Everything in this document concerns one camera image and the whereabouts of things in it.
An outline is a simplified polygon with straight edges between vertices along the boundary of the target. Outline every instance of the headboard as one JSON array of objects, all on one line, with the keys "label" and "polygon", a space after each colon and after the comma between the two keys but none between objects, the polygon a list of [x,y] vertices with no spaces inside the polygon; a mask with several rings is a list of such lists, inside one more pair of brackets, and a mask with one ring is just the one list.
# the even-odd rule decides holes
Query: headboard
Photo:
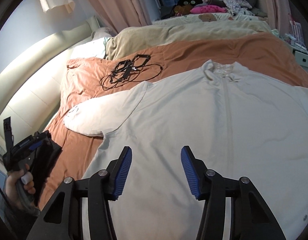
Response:
[{"label": "headboard", "polygon": [[92,40],[96,17],[54,33],[28,48],[0,74],[0,155],[6,152],[3,119],[11,116],[14,144],[42,131],[60,104],[61,82],[73,48]]}]

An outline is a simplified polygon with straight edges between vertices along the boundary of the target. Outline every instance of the metal screw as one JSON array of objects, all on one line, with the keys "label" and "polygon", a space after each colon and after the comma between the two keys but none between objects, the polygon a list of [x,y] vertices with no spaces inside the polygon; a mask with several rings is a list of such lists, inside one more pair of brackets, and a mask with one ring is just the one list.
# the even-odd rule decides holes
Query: metal screw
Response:
[{"label": "metal screw", "polygon": [[69,184],[73,181],[73,179],[71,177],[67,177],[64,179],[64,183]]},{"label": "metal screw", "polygon": [[215,171],[213,170],[207,170],[206,175],[213,177],[215,175]]},{"label": "metal screw", "polygon": [[106,176],[106,175],[107,175],[107,170],[100,170],[100,171],[98,172],[98,175],[100,175],[100,176]]},{"label": "metal screw", "polygon": [[247,183],[250,182],[249,178],[247,178],[247,177],[242,177],[242,178],[241,178],[241,181],[242,181],[243,183],[245,183],[245,184],[247,184]]}]

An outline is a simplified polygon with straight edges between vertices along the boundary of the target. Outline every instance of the blue gripper pad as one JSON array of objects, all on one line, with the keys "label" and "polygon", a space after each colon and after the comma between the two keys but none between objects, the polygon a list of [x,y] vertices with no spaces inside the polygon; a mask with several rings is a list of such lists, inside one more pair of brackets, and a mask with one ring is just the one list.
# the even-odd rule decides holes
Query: blue gripper pad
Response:
[{"label": "blue gripper pad", "polygon": [[132,164],[132,149],[129,147],[123,158],[121,166],[119,167],[118,172],[116,174],[115,188],[113,192],[113,195],[116,199],[118,199],[118,197],[121,196],[121,194],[123,193],[124,185],[131,164]]},{"label": "blue gripper pad", "polygon": [[187,182],[190,186],[191,193],[192,195],[195,196],[196,199],[198,199],[199,196],[201,195],[199,189],[199,177],[195,171],[194,164],[191,160],[190,154],[193,156],[192,152],[189,153],[187,151],[186,146],[184,146],[181,150],[181,162],[187,178]]}]

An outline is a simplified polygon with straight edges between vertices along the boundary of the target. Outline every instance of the person's arm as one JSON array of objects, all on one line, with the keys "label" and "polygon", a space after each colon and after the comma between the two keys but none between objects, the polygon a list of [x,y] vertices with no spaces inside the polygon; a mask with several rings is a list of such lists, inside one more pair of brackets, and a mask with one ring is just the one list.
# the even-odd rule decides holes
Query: person's arm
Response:
[{"label": "person's arm", "polygon": [[[11,172],[6,179],[5,184],[5,194],[11,206],[11,208],[9,208],[8,206],[5,207],[5,224],[7,225],[7,227],[9,227],[12,233],[15,234],[17,239],[20,240],[25,240],[27,238],[27,235],[29,234],[34,222],[36,221],[36,217],[24,211],[24,207],[21,204],[21,201],[17,194],[15,183],[23,175],[23,170]],[[24,185],[24,189],[27,190],[28,193],[34,194],[34,182],[30,181],[28,184]]]}]

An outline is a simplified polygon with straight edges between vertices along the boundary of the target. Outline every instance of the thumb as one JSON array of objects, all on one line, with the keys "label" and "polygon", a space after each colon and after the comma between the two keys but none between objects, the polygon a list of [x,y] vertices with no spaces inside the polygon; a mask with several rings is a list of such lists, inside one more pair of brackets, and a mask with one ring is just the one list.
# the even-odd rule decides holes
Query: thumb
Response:
[{"label": "thumb", "polygon": [[7,180],[10,183],[15,184],[18,179],[20,179],[24,175],[24,170],[21,169],[19,171],[13,171],[10,176],[8,176]]}]

